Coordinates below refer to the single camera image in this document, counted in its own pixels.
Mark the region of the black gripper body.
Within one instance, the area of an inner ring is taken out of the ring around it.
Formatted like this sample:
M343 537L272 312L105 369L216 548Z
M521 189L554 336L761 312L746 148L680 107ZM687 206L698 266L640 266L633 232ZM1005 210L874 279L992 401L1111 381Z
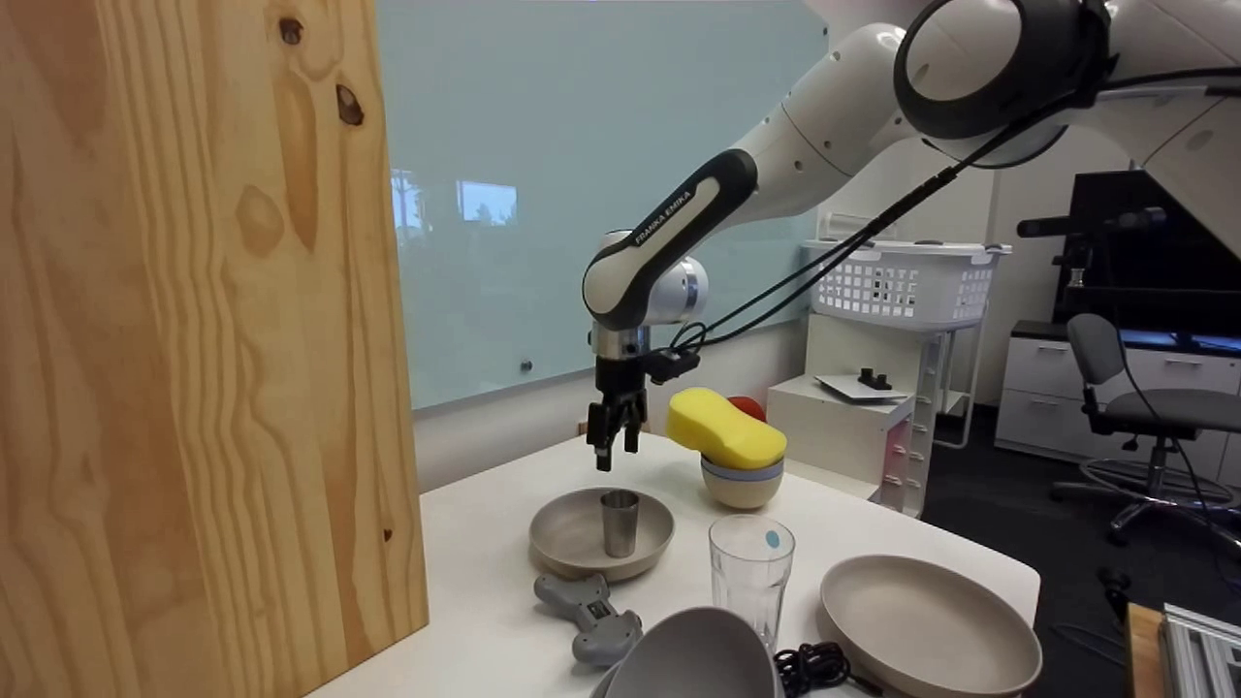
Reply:
M592 383L599 383L599 399L590 401L590 413L586 413L586 443L614 448L614 439L626 439L626 427L648 421L643 365L599 359Z

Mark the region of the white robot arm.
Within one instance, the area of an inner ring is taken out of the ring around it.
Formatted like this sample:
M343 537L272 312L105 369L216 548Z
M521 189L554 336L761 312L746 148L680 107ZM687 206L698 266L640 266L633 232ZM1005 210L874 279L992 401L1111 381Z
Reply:
M648 383L698 365L656 351L656 279L730 226L802 211L886 148L920 138L1002 170L1067 126L1111 134L1217 245L1241 248L1241 0L926 0L843 38L730 148L687 174L583 272L599 399L586 443L640 443Z

